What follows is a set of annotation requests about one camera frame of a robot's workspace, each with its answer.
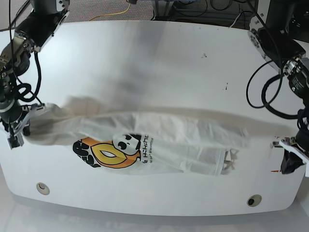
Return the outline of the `white t-shirt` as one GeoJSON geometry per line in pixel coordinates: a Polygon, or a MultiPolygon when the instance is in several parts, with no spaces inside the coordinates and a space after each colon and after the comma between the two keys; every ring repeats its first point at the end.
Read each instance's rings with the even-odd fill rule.
{"type": "Polygon", "coordinates": [[[288,136],[278,123],[209,110],[112,107],[93,98],[48,103],[30,120],[26,140],[62,145],[93,168],[124,175],[202,174],[235,169],[254,138],[288,136]]]}

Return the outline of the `right table grommet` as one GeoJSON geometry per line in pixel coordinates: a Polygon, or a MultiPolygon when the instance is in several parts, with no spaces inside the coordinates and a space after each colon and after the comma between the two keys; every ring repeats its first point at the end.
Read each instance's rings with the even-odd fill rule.
{"type": "Polygon", "coordinates": [[[249,207],[256,207],[258,206],[262,201],[262,196],[259,194],[253,195],[251,196],[248,200],[247,200],[247,205],[249,207]]]}

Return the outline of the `table grommet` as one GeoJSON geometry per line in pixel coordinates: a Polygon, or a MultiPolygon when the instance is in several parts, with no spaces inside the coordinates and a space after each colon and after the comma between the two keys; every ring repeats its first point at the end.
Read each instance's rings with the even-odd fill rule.
{"type": "Polygon", "coordinates": [[[256,207],[258,206],[262,201],[262,196],[259,194],[253,195],[251,196],[248,200],[247,200],[247,205],[249,207],[256,207]]]}
{"type": "Polygon", "coordinates": [[[42,195],[49,195],[50,193],[50,189],[44,183],[37,183],[36,189],[42,195]]]}

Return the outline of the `left table grommet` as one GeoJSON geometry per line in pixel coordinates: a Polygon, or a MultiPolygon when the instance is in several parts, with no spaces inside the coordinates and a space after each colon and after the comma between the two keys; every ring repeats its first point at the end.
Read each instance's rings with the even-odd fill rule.
{"type": "Polygon", "coordinates": [[[50,189],[44,183],[37,183],[36,189],[42,195],[49,195],[50,193],[50,189]]]}

